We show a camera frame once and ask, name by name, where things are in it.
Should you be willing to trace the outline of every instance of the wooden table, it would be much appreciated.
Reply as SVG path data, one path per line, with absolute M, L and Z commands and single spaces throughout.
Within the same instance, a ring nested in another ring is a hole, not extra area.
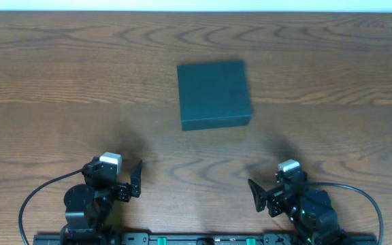
M 241 58 L 247 127 L 182 132 L 176 65 Z M 110 223 L 167 233 L 292 230 L 256 213 L 247 179 L 272 188 L 280 161 L 378 202 L 392 244 L 392 14 L 0 12 L 0 244 L 43 182 L 105 151 L 122 181 L 145 162 L 142 196 Z M 65 224 L 77 175 L 28 204 L 33 235 Z M 348 231 L 378 233 L 371 203 L 327 189 Z

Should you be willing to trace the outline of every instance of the black cable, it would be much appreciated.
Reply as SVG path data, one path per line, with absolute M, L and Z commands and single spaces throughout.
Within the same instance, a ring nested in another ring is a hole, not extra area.
M 60 244 L 59 245 L 65 245 L 66 244 L 66 229 L 67 229 L 67 226 L 68 226 L 68 224 L 66 224 L 60 230 Z
M 362 191 L 356 187 L 353 186 L 349 186 L 346 184 L 337 184 L 337 183 L 330 183 L 330 182 L 292 182 L 289 181 L 292 184 L 299 184 L 299 185 L 303 185 L 303 186 L 332 186 L 332 187 L 340 187 L 340 188 L 345 188 L 348 190 L 352 190 L 352 191 L 356 191 L 359 194 L 362 194 L 364 197 L 367 197 L 367 199 L 369 201 L 372 202 L 374 209 L 376 209 L 376 212 L 378 213 L 378 219 L 379 219 L 379 237 L 378 237 L 378 243 L 377 245 L 381 245 L 382 244 L 382 240 L 384 237 L 384 221 L 382 218 L 382 213 L 380 212 L 379 206 L 378 204 L 374 201 L 374 199 L 368 195 L 365 191 Z
M 24 203 L 22 204 L 22 207 L 20 207 L 19 210 L 19 218 L 18 218 L 18 224 L 19 224 L 19 231 L 20 231 L 20 236 L 22 237 L 22 240 L 24 240 L 25 245 L 29 245 L 27 237 L 25 236 L 25 231 L 24 231 L 24 225 L 22 224 L 22 215 L 24 213 L 24 209 L 25 206 L 27 205 L 28 201 L 34 196 L 34 194 L 36 194 L 38 191 L 40 191 L 40 189 L 44 188 L 45 186 L 52 184 L 56 181 L 62 180 L 64 178 L 70 177 L 72 175 L 78 174 L 80 172 L 82 172 L 83 169 L 79 169 L 77 171 L 73 171 L 69 174 L 65 174 L 64 176 L 60 176 L 58 178 L 52 179 L 44 184 L 42 184 L 41 186 L 37 187 L 24 201 Z

